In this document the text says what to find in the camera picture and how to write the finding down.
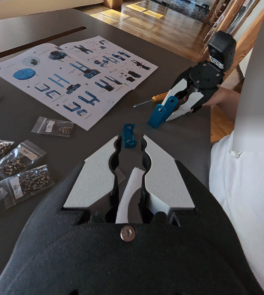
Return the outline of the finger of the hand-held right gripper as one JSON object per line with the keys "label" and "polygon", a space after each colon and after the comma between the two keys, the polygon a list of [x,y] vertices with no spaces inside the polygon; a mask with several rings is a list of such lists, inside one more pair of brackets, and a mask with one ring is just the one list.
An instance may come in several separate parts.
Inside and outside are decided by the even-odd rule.
{"label": "finger of the hand-held right gripper", "polygon": [[179,108],[172,112],[172,114],[166,119],[166,121],[174,120],[177,117],[180,117],[188,112],[190,112],[191,109],[193,109],[193,106],[200,101],[204,95],[201,92],[193,92],[189,95],[187,101],[180,105]]}
{"label": "finger of the hand-held right gripper", "polygon": [[181,79],[175,86],[172,87],[172,89],[168,91],[161,105],[164,106],[167,100],[169,100],[170,96],[175,96],[177,98],[176,106],[179,106],[181,104],[179,102],[179,99],[183,98],[187,94],[187,91],[189,90],[189,86],[190,84],[186,79]]}

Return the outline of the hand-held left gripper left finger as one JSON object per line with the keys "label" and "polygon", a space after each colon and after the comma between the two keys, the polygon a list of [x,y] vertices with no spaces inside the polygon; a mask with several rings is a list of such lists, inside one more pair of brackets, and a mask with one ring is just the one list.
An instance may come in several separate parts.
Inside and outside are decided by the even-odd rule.
{"label": "hand-held left gripper left finger", "polygon": [[122,138],[117,135],[84,161],[64,209],[117,210],[119,192],[116,169],[121,143]]}

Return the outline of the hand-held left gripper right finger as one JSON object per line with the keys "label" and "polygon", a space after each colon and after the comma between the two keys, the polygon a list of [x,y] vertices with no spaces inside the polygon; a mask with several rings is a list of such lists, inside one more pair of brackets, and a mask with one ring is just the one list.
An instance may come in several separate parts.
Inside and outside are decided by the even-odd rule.
{"label": "hand-held left gripper right finger", "polygon": [[175,159],[147,135],[142,135],[141,211],[155,215],[163,212],[170,216],[175,211],[191,211],[194,202],[185,185]]}

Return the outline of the long blue U bracket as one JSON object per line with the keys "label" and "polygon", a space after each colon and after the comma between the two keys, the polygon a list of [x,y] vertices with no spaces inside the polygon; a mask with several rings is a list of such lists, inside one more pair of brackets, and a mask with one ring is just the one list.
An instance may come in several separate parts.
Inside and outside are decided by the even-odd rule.
{"label": "long blue U bracket", "polygon": [[154,129],[158,128],[169,118],[169,116],[171,116],[177,103],[178,99],[175,96],[170,96],[164,105],[158,104],[155,107],[148,124]]}

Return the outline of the small blue servo bracket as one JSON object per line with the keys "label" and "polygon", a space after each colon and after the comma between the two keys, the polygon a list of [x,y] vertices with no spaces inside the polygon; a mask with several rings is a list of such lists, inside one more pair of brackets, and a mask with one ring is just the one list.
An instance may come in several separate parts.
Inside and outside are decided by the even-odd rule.
{"label": "small blue servo bracket", "polygon": [[124,124],[123,127],[123,142],[125,148],[135,148],[137,141],[134,139],[134,130],[135,124]]}

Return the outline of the person's right forearm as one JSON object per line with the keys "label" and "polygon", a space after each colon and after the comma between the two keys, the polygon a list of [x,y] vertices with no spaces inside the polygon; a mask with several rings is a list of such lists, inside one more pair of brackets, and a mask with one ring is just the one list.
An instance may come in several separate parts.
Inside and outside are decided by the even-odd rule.
{"label": "person's right forearm", "polygon": [[240,100],[240,93],[220,86],[212,96],[211,103],[222,107],[237,108]]}

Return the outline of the dark grey desk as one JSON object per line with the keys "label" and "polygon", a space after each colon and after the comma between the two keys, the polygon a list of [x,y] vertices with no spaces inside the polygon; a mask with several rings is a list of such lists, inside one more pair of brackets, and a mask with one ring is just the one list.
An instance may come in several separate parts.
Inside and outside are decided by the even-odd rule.
{"label": "dark grey desk", "polygon": [[[76,9],[65,9],[0,20],[0,62],[14,57],[13,50],[33,42],[61,45],[100,35],[159,68],[130,91],[89,131],[75,126],[70,138],[31,133],[39,116],[64,119],[9,82],[0,78],[0,138],[16,144],[30,140],[47,152],[39,162],[48,164],[56,183],[78,172],[76,166],[112,137],[124,123],[134,123],[136,140],[144,133],[179,160],[206,187],[210,162],[210,109],[162,124],[153,129],[147,121],[152,105],[132,105],[149,95],[167,91],[189,61],[162,47],[108,25]],[[54,209],[38,193],[12,208],[0,204],[0,294],[181,294],[173,286],[177,263],[161,265],[152,255],[165,254],[164,246],[177,247],[178,226],[161,237],[165,225],[136,224],[136,239],[120,238],[123,225],[78,224],[83,212]]]}

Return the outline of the wooden shelf unit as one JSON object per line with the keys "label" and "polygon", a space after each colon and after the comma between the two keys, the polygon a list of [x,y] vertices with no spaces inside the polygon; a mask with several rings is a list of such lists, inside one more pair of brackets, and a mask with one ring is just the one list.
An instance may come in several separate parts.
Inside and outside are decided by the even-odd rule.
{"label": "wooden shelf unit", "polygon": [[255,1],[222,1],[227,2],[224,8],[213,15],[219,16],[217,21],[204,38],[204,50],[201,52],[199,61],[209,60],[208,43],[214,33],[221,30],[236,40],[237,46],[231,68],[225,73],[222,86],[228,89],[235,89],[242,84],[246,69],[240,68],[245,62],[247,67],[252,48],[254,47],[260,27],[264,19],[264,0]]}

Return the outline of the group of clear hardware bags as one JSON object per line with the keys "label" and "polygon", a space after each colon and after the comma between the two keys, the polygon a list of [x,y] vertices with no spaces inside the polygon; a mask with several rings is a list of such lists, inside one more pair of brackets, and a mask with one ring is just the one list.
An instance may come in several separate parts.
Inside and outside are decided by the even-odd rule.
{"label": "group of clear hardware bags", "polygon": [[14,141],[0,139],[0,202],[10,208],[22,200],[42,192],[54,182],[47,165],[32,168],[46,152],[29,140],[9,151]]}

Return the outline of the white shirt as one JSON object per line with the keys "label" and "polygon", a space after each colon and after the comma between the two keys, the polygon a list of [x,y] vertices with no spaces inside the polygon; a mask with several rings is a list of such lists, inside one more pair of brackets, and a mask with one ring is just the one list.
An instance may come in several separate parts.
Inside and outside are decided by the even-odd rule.
{"label": "white shirt", "polygon": [[211,149],[209,189],[230,219],[264,290],[264,153],[229,154],[234,131]]}

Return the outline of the open instruction manual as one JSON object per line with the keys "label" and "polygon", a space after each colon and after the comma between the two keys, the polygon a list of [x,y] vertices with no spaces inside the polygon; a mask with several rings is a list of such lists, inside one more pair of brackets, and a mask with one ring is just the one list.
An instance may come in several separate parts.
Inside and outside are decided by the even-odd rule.
{"label": "open instruction manual", "polygon": [[96,36],[35,46],[0,62],[0,77],[88,131],[157,69]]}

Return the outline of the yellow-handled screwdriver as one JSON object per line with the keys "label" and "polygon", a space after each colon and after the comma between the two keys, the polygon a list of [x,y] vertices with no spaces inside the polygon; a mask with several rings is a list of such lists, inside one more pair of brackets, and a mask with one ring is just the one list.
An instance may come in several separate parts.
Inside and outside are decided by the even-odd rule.
{"label": "yellow-handled screwdriver", "polygon": [[140,106],[140,105],[143,105],[143,104],[145,104],[145,103],[149,103],[149,102],[154,102],[154,103],[156,103],[156,102],[162,101],[162,100],[165,99],[165,97],[167,96],[167,94],[168,94],[168,92],[163,93],[163,94],[159,94],[159,95],[156,95],[156,96],[153,96],[152,99],[150,99],[150,100],[148,100],[148,101],[145,101],[145,102],[141,102],[141,103],[139,103],[139,104],[136,104],[136,105],[134,105],[133,107],[135,108],[135,107],[137,107],[137,106]]}

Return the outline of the white square foam frame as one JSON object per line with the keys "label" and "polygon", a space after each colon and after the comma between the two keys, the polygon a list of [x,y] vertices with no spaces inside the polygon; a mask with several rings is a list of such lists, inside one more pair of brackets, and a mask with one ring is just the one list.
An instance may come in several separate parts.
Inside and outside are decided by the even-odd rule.
{"label": "white square foam frame", "polygon": [[128,221],[128,209],[130,201],[135,194],[135,192],[142,187],[142,177],[144,171],[135,167],[130,175],[126,188],[124,190],[123,196],[118,206],[118,211],[116,215],[116,224],[127,224]]}

